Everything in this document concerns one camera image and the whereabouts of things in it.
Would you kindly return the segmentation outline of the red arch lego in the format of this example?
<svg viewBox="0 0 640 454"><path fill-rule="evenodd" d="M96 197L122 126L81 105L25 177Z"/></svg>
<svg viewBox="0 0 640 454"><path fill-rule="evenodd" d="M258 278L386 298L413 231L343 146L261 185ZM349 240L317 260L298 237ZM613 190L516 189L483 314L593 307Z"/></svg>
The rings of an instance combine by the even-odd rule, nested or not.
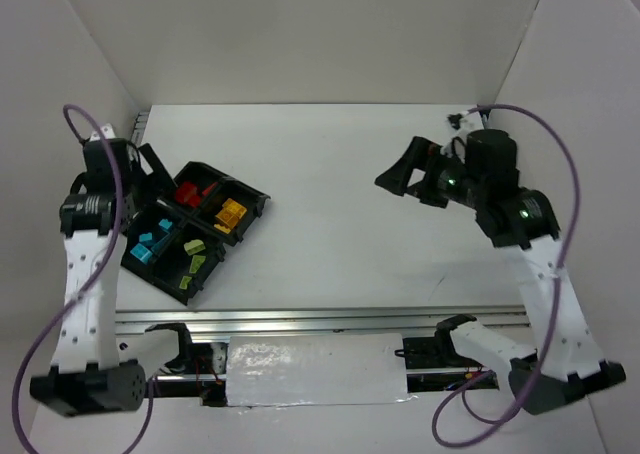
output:
<svg viewBox="0 0 640 454"><path fill-rule="evenodd" d="M207 186L202 192L201 192L201 196L202 197L207 197L213 190L215 190L218 186L218 182L213 182L212 184L210 184L209 186Z"/></svg>

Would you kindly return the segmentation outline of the light green slope lego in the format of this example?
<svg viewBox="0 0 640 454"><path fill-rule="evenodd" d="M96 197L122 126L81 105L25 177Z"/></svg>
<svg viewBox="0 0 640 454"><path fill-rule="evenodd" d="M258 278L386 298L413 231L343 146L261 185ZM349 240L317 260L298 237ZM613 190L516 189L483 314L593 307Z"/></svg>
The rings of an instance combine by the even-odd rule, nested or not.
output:
<svg viewBox="0 0 640 454"><path fill-rule="evenodd" d="M206 245L201 239L188 241L183 245L183 247L186 254L189 256L196 255L206 249Z"/></svg>

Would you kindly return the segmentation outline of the orange-yellow lego brick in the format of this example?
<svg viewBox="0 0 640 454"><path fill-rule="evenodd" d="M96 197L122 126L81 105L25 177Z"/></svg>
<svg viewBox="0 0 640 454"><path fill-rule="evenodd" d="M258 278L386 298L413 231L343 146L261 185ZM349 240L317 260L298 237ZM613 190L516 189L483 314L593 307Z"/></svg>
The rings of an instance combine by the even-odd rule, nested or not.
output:
<svg viewBox="0 0 640 454"><path fill-rule="evenodd" d="M225 235L229 235L233 232L233 228L229 228L225 225L221 225L221 224L215 224L214 228L220 232L222 232Z"/></svg>

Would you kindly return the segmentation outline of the red lego with flower print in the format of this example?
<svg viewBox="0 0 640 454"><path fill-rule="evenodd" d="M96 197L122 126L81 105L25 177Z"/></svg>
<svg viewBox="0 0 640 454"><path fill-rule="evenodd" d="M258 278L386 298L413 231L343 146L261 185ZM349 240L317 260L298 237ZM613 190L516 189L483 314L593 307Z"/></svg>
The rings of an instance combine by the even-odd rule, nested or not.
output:
<svg viewBox="0 0 640 454"><path fill-rule="evenodd" d="M174 199L180 203L188 205L190 200L198 196L198 188L195 184L185 181L175 191Z"/></svg>

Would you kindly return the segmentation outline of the small green lego piece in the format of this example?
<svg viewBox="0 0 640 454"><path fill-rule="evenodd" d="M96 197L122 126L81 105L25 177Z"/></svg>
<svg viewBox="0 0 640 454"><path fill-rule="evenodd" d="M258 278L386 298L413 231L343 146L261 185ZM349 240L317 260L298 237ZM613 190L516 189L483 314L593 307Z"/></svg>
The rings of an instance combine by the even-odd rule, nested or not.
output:
<svg viewBox="0 0 640 454"><path fill-rule="evenodd" d="M189 287L191 280L192 278L190 276L183 276L180 281L179 288L181 290L186 290Z"/></svg>

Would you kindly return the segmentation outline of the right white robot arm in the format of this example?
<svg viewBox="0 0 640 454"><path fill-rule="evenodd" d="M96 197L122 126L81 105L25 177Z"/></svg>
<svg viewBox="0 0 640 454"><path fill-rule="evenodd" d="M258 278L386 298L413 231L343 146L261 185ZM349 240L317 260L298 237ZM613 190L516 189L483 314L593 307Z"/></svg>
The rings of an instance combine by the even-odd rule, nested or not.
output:
<svg viewBox="0 0 640 454"><path fill-rule="evenodd" d="M519 184L518 147L506 132L467 135L464 151L415 137L376 186L444 208L472 209L475 221L511 267L535 343L524 345L460 314L436 326L440 355L473 360L493 371L499 387L519 395L540 375L522 403L531 415L550 412L625 381L621 364L608 361L586 323L568 273L563 240L548 198Z"/></svg>

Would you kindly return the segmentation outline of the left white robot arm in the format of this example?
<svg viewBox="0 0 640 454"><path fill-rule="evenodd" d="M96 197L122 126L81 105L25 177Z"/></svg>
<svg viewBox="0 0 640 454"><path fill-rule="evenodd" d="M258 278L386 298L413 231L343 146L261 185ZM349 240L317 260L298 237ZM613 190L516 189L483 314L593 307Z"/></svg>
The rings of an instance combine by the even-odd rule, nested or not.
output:
<svg viewBox="0 0 640 454"><path fill-rule="evenodd" d="M140 164L124 139L109 141L113 157L93 136L83 144L86 170L59 215L66 252L64 314L48 373L30 380L30 395L62 417L137 410L147 381L189 361L185 324L156 324L131 342L116 337L116 300L126 239L121 230L135 208Z"/></svg>

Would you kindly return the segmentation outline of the orange flower lego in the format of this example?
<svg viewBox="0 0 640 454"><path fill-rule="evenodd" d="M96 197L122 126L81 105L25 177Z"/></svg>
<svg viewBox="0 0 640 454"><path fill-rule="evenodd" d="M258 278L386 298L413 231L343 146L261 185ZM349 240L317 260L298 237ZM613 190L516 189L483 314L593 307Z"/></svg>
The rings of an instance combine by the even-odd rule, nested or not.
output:
<svg viewBox="0 0 640 454"><path fill-rule="evenodd" d="M215 215L215 224L225 225L234 229L246 213L247 208L245 206L232 198L228 198L222 204L221 210Z"/></svg>

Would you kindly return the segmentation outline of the teal rounded lego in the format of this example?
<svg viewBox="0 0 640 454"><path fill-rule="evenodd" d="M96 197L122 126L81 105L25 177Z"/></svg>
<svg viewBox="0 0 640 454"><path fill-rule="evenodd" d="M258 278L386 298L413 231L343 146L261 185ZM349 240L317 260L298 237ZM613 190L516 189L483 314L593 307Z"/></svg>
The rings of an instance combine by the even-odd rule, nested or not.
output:
<svg viewBox="0 0 640 454"><path fill-rule="evenodd" d="M141 243L137 243L130 250L130 254L144 265L147 265L153 256L153 252Z"/></svg>

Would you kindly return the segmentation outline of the red curved lego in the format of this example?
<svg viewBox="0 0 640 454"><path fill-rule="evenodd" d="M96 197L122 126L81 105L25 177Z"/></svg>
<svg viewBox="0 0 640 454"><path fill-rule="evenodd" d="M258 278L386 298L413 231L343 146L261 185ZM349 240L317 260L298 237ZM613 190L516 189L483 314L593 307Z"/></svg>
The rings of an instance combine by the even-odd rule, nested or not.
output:
<svg viewBox="0 0 640 454"><path fill-rule="evenodd" d="M186 199L185 205L191 208L197 208L200 205L201 201L202 201L202 198L198 195L195 195Z"/></svg>

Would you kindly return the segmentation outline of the black four-compartment tray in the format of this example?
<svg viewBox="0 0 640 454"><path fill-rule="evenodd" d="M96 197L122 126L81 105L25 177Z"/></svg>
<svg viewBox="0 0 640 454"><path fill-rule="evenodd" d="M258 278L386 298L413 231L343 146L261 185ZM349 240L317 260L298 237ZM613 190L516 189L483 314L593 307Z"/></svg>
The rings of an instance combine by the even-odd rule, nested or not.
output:
<svg viewBox="0 0 640 454"><path fill-rule="evenodd" d="M151 286L183 305L205 287L205 284L218 267L224 262L226 251L243 240L249 227L261 217L270 196L246 183L219 171L205 163L190 161L174 177L175 191L185 181L195 184L198 196L202 198L197 208L180 204L171 194L159 194L158 197L139 214L137 214L126 230L127 247L122 257L121 266L136 275ZM207 197L201 192L213 182L218 186ZM215 215L221 210L222 204L232 198L247 208L246 215L229 235L216 230ZM170 233L163 232L158 223L162 219L173 222ZM139 235L151 233L153 243L144 245L151 247L169 235L170 239L158 254L153 254L147 265L140 263L130 250L139 242ZM196 274L189 273L191 257L186 254L183 245L193 239L201 239L206 249L196 255L206 257L205 263ZM186 290L179 288L183 276L192 278Z"/></svg>

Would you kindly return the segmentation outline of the aluminium rail frame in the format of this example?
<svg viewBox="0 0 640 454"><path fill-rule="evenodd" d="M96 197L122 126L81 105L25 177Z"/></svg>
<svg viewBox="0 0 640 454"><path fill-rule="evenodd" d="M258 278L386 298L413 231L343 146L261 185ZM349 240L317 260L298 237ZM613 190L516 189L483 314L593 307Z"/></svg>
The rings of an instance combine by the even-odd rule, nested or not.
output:
<svg viewBox="0 0 640 454"><path fill-rule="evenodd" d="M117 334L182 322L233 337L430 336L474 315L533 335L510 271L460 207L429 209L374 185L415 136L445 142L447 104L155 105L142 140L171 173L207 163L270 196L188 305L123 272Z"/></svg>

